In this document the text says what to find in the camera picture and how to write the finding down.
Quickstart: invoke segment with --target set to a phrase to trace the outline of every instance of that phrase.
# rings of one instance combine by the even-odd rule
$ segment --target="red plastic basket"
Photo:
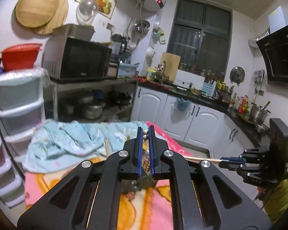
[[[1,54],[5,71],[33,68],[41,46],[40,43],[26,43],[4,49]]]

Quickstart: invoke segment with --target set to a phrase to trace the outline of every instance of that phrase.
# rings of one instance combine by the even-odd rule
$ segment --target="window frame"
[[[188,28],[188,29],[191,29],[191,30],[199,30],[200,31],[200,40],[199,40],[199,44],[198,44],[198,50],[197,50],[197,55],[196,55],[196,59],[195,59],[195,64],[198,63],[198,58],[200,56],[200,51],[201,51],[202,42],[203,42],[203,38],[204,38],[204,36],[203,36],[204,32],[219,36],[219,37],[221,37],[223,39],[226,39],[227,43],[228,43],[227,46],[226,46],[226,47],[228,47],[228,53],[226,53],[227,54],[227,59],[226,59],[226,67],[225,67],[225,70],[224,70],[224,74],[226,74],[227,67],[228,67],[228,61],[229,61],[229,55],[230,55],[230,48],[231,48],[231,43],[232,43],[233,10],[230,9],[230,8],[227,8],[225,6],[219,5],[217,3],[207,1],[207,0],[186,0],[186,1],[193,1],[193,2],[197,2],[197,3],[201,3],[204,6],[202,25],[200,27],[191,27],[191,26],[186,26],[186,25],[183,25],[183,24],[176,23],[176,16],[177,16],[177,13],[178,13],[180,1],[181,0],[177,0],[177,4],[176,4],[176,8],[175,8],[175,14],[174,14],[174,20],[173,20],[173,24],[172,24],[172,28],[171,28],[171,32],[170,32],[169,41],[168,41],[168,44],[167,44],[167,47],[166,47],[166,52],[168,53],[170,42],[172,41],[172,37],[173,37],[172,32],[173,32],[173,28],[174,28],[175,25],[180,26],[180,27],[185,27],[185,28]],[[224,34],[218,33],[218,32],[216,32],[214,30],[204,29],[207,6],[215,7],[217,9],[221,9],[221,10],[224,10],[224,11],[230,13],[229,24],[228,24],[228,36],[225,37]]]

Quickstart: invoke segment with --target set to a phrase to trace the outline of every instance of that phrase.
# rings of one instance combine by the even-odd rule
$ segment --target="silver screw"
[[[91,162],[90,161],[83,161],[81,166],[84,167],[84,168],[88,168],[88,167],[91,166]]]
[[[209,168],[211,163],[207,160],[203,160],[200,162],[200,164],[204,167],[204,168]]]
[[[172,156],[172,155],[174,155],[174,152],[171,151],[171,150],[166,150],[166,151],[164,152],[164,155],[165,155],[165,156]]]
[[[121,150],[121,151],[118,153],[118,155],[121,156],[121,157],[128,156],[128,151],[126,151],[126,150]]]

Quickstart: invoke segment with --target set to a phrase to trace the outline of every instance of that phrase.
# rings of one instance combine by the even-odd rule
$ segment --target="wall socket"
[[[258,91],[258,95],[259,95],[259,96],[263,96],[263,93],[264,93],[263,90],[259,90],[259,91]]]

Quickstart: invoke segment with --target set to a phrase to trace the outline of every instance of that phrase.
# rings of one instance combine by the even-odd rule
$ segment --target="window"
[[[168,53],[181,56],[179,69],[198,74],[226,72],[231,13],[208,4],[179,0]]]

